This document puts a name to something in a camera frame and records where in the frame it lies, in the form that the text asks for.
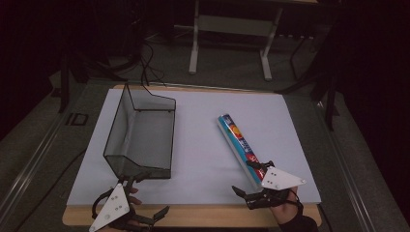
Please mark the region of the person's right hand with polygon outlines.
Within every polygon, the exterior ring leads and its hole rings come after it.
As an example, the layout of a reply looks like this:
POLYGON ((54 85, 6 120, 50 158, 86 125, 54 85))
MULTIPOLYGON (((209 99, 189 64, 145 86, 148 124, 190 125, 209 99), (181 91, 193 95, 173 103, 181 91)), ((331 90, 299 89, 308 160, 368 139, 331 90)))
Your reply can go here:
POLYGON ((284 204, 270 208, 279 225, 296 222, 301 218, 302 204, 300 203, 297 191, 297 187, 291 188, 284 204))

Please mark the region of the white table mat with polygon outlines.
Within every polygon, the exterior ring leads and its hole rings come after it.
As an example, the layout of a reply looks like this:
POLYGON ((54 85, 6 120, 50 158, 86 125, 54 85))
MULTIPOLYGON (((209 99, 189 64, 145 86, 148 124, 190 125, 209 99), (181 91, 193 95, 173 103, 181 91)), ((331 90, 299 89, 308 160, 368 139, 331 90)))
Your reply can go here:
POLYGON ((218 118, 229 114, 262 161, 305 180, 307 204, 321 200, 282 96, 170 91, 176 101, 171 176, 138 184, 144 204, 239 204, 233 189, 254 190, 222 135, 218 118))

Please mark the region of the white metal desk frame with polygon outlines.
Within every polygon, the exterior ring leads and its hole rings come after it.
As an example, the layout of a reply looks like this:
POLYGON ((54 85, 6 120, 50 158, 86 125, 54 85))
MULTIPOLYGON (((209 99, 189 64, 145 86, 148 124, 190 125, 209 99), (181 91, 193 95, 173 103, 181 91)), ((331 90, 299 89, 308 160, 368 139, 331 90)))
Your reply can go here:
POLYGON ((193 39, 190 54, 189 73, 196 74, 198 63, 198 35, 200 31, 217 32, 247 36, 265 37, 267 42, 259 51, 262 71, 266 81, 272 81, 272 73, 268 54, 276 35, 283 8, 278 8, 273 20, 245 19, 218 15, 201 14, 200 0, 195 0, 193 17, 193 39))

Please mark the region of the black floor bracket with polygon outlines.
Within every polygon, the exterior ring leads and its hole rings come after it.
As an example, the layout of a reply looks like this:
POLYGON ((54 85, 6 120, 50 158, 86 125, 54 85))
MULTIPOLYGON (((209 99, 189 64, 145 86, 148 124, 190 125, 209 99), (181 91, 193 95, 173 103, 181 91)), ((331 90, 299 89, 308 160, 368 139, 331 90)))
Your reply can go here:
POLYGON ((83 113, 71 113, 66 121, 66 126, 85 126, 89 115, 83 113))

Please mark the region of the black stand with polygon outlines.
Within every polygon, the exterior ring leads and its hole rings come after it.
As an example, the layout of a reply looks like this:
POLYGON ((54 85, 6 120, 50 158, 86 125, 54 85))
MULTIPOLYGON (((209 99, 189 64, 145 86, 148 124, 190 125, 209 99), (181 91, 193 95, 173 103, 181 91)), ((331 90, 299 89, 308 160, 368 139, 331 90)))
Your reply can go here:
POLYGON ((315 27, 316 31, 326 32, 326 35, 302 79, 289 87, 276 90, 277 94, 288 95, 313 83, 314 86, 309 96, 314 102, 321 102, 323 98, 326 98, 324 120, 330 131, 334 130, 333 115, 335 113, 334 103, 337 87, 337 58, 333 54, 333 49, 336 47, 334 41, 337 40, 338 28, 337 21, 331 25, 317 25, 315 27))

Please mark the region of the clear plastic bin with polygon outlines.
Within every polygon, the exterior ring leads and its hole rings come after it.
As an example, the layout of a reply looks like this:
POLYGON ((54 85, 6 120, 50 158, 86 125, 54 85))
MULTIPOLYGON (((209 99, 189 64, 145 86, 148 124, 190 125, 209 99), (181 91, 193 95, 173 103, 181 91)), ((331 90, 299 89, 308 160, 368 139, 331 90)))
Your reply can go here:
POLYGON ((175 100, 145 87, 123 88, 103 152, 117 178, 171 177, 175 116, 175 100))

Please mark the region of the metal floor rail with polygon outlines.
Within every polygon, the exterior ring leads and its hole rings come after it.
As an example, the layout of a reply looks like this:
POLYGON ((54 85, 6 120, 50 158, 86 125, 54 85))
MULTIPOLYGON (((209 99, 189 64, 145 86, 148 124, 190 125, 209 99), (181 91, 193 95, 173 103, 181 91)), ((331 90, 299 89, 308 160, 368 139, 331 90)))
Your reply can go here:
POLYGON ((348 195, 350 205, 352 206, 355 212, 355 216, 362 228, 362 231, 363 232, 376 232, 373 222, 369 217, 369 214, 368 214, 366 205, 363 201, 363 198, 361 194, 359 193, 358 187, 355 183, 352 173, 344 158, 344 154, 341 150, 341 147, 335 136, 335 133, 333 131, 330 131, 329 127, 327 126, 327 123, 325 122, 326 107, 321 101, 315 103, 314 105, 315 105, 315 110, 318 113, 319 119, 322 122, 323 127, 331 141, 331 144, 334 150, 335 161, 337 164, 338 171, 340 173, 341 180, 343 182, 343 186, 346 190, 346 194, 348 195))
POLYGON ((30 185, 30 182, 41 165, 45 154, 49 150, 59 128, 64 124, 67 113, 58 113, 42 137, 36 150, 16 176, 11 188, 0 201, 0 227, 5 224, 15 210, 15 206, 30 185))

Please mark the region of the long blue printed box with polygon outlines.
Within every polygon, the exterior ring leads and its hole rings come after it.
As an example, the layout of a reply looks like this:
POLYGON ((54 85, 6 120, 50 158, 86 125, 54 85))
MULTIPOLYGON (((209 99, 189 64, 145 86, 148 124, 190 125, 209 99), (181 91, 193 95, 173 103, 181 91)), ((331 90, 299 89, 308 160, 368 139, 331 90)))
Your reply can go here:
POLYGON ((220 115, 218 126, 253 187, 257 190, 262 189, 266 171, 259 165, 257 156, 231 116, 229 114, 220 115))

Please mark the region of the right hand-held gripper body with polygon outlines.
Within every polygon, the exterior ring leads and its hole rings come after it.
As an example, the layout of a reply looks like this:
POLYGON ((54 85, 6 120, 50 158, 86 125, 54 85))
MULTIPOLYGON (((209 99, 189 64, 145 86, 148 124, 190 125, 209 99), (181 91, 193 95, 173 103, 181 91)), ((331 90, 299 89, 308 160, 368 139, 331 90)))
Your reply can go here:
POLYGON ((245 201, 250 210, 277 207, 283 204, 300 206, 299 198, 289 200, 292 188, 304 185, 307 181, 275 167, 269 167, 258 193, 246 194, 245 201))

